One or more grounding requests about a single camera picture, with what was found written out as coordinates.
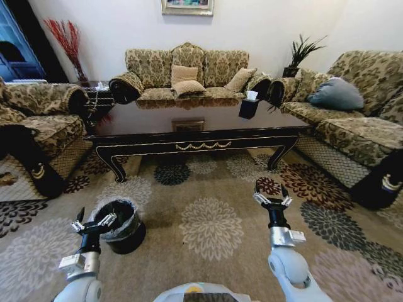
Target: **black coffee table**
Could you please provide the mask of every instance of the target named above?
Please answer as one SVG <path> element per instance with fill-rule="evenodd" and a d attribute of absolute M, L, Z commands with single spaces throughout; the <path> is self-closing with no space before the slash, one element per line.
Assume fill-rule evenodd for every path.
<path fill-rule="evenodd" d="M 111 122 L 86 136 L 95 145 L 100 159 L 115 173 L 116 182 L 124 182 L 126 173 L 117 157 L 126 155 L 179 154 L 244 148 L 278 147 L 268 162 L 273 171 L 280 159 L 298 142 L 299 133 L 311 126 L 280 110 L 268 111 L 270 104 L 260 101 L 255 115 L 236 106 L 197 107 L 193 109 L 140 109 L 135 102 L 116 105 Z M 173 120 L 201 121 L 189 123 L 187 130 L 173 132 Z M 203 130 L 196 128 L 203 124 Z"/>

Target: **tissue box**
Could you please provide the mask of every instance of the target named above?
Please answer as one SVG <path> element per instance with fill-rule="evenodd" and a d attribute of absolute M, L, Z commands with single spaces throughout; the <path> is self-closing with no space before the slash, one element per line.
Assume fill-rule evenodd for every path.
<path fill-rule="evenodd" d="M 259 101 L 249 101 L 248 99 L 243 99 L 241 109 L 239 110 L 239 116 L 241 118 L 247 118 L 250 120 L 256 114 L 258 105 Z"/>

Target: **picture frame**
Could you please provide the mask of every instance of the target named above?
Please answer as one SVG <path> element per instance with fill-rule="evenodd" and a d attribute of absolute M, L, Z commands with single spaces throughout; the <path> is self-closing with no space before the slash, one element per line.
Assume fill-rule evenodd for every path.
<path fill-rule="evenodd" d="M 203 131 L 204 120 L 172 120 L 172 130 L 173 132 Z"/>
<path fill-rule="evenodd" d="M 215 0 L 161 0 L 162 14 L 213 16 Z"/>

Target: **black trash can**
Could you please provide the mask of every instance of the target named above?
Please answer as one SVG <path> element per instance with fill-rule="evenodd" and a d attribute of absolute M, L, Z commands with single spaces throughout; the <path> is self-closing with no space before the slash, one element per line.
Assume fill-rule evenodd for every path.
<path fill-rule="evenodd" d="M 91 213 L 93 221 L 101 221 L 106 215 L 115 213 L 117 219 L 112 230 L 102 234 L 104 240 L 117 254 L 128 254 L 137 249 L 145 237 L 145 225 L 139 218 L 138 207 L 128 198 L 115 197 L 99 202 Z"/>

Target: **potted plant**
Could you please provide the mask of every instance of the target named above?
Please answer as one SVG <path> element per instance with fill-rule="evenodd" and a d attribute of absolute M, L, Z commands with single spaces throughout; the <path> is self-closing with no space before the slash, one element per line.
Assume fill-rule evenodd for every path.
<path fill-rule="evenodd" d="M 326 47 L 317 46 L 325 37 L 308 43 L 309 37 L 304 39 L 300 34 L 300 40 L 292 42 L 292 62 L 288 67 L 284 67 L 283 77 L 295 77 L 299 70 L 298 66 L 304 58 L 308 57 L 311 52 Z"/>

